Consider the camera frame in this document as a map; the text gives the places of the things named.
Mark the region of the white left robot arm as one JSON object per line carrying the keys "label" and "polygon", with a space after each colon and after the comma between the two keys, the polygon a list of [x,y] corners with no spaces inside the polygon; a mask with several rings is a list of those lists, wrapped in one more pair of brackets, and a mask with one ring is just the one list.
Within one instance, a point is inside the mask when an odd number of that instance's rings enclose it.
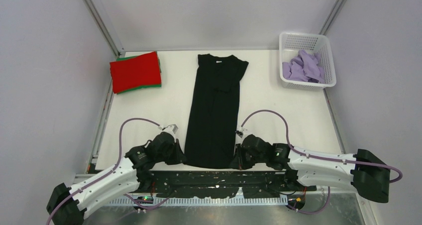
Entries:
{"label": "white left robot arm", "polygon": [[186,161],[178,139],[162,132],[145,145],[131,148],[108,169],[72,186],[59,184],[52,192],[46,210],[47,223],[81,225],[94,211],[127,193],[151,192],[150,169],[164,162],[176,165]]}

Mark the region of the black t shirt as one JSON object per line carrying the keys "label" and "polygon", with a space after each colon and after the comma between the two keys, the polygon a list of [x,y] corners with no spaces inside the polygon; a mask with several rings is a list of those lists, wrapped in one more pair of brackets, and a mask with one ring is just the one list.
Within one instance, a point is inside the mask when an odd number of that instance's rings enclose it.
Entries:
{"label": "black t shirt", "polygon": [[234,55],[198,55],[185,164],[209,169],[229,167],[235,150],[240,81],[248,65]]}

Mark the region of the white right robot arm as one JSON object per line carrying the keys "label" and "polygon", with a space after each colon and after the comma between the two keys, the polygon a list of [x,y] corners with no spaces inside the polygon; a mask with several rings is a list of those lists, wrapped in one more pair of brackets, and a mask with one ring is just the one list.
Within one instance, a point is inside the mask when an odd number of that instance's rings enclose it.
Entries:
{"label": "white right robot arm", "polygon": [[389,201],[391,170],[365,149],[355,154],[326,154],[285,143],[270,144],[249,134],[235,146],[229,167],[246,170],[257,163],[284,171],[284,184],[293,191],[299,187],[327,186],[357,192],[376,203]]}

